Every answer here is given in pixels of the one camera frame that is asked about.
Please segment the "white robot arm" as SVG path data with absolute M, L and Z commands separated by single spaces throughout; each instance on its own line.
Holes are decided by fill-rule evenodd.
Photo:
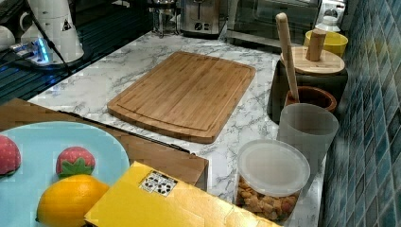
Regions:
M 32 24 L 18 44 L 9 49 L 18 57 L 37 66 L 72 65 L 84 56 L 84 50 L 73 24 L 68 0 L 25 0 L 25 17 Z

